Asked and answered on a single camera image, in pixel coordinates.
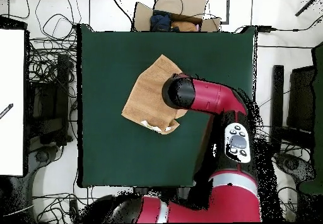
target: white monitor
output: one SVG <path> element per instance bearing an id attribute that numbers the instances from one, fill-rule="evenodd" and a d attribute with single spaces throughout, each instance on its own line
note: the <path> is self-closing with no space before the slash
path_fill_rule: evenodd
<path id="1" fill-rule="evenodd" d="M 23 175 L 24 40 L 0 29 L 0 175 Z"/>

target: black stand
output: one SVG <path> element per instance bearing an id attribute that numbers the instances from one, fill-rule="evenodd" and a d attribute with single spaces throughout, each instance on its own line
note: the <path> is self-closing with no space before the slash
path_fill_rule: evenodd
<path id="1" fill-rule="evenodd" d="M 67 55 L 57 58 L 57 78 L 51 83 L 31 83 L 31 99 L 33 111 L 30 111 L 29 138 L 39 136 L 40 143 L 50 144 L 56 142 L 58 147 L 66 146 L 68 139 L 68 73 L 69 59 Z M 33 117 L 35 108 L 42 108 L 40 115 Z"/>
<path id="2" fill-rule="evenodd" d="M 314 144 L 314 137 L 310 133 L 295 130 L 290 127 L 283 127 L 283 87 L 284 87 L 284 66 L 273 68 L 273 89 L 271 106 L 271 144 L 273 153 L 279 153 L 282 140 L 293 143 L 299 147 L 311 148 Z"/>
<path id="3" fill-rule="evenodd" d="M 310 0 L 308 3 L 304 5 L 302 9 L 298 11 L 298 13 L 295 15 L 296 17 L 300 16 L 310 5 L 312 5 L 316 0 Z"/>

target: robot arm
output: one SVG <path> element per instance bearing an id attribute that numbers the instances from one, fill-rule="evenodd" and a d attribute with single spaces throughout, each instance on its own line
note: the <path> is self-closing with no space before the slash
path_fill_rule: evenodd
<path id="1" fill-rule="evenodd" d="M 209 164 L 198 172 L 200 181 L 211 184 L 208 208 L 191 209 L 143 196 L 122 203 L 110 222 L 260 222 L 247 108 L 239 95 L 221 84 L 174 74 L 164 84 L 162 96 L 172 108 L 217 115 L 206 153 Z"/>

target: cardboard box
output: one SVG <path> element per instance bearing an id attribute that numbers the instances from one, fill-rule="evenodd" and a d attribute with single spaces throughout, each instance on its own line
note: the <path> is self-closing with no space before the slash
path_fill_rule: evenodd
<path id="1" fill-rule="evenodd" d="M 155 0 L 151 9 L 140 2 L 136 3 L 134 11 L 134 27 L 137 31 L 150 31 L 150 18 L 153 11 L 166 11 L 171 14 L 172 21 L 189 21 L 200 25 L 201 32 L 217 32 L 220 29 L 220 18 L 203 19 L 206 0 Z"/>

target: green table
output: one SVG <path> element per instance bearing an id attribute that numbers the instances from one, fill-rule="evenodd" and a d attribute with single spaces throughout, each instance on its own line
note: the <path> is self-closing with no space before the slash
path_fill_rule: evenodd
<path id="1" fill-rule="evenodd" d="M 191 186 L 209 115 L 190 111 L 173 133 L 161 135 L 127 120 L 122 109 L 138 76 L 161 54 L 184 73 L 252 98 L 254 34 L 254 27 L 234 34 L 92 32 L 79 26 L 78 185 Z"/>

